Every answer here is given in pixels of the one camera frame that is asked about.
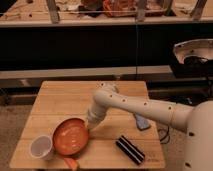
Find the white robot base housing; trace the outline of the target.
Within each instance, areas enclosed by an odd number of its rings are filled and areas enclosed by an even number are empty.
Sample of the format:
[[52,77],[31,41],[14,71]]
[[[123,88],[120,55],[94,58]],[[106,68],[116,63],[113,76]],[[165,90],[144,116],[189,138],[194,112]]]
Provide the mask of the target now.
[[213,77],[213,38],[177,43],[173,54],[170,67],[177,78]]

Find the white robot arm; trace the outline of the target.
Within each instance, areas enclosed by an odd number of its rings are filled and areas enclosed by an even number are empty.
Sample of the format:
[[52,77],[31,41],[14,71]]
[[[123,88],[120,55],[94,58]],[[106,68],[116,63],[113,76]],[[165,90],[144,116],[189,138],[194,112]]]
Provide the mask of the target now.
[[87,111],[89,130],[105,119],[110,108],[136,113],[186,134],[182,171],[213,171],[213,100],[189,106],[132,97],[120,94],[117,87],[110,83],[103,83],[97,88],[92,99]]

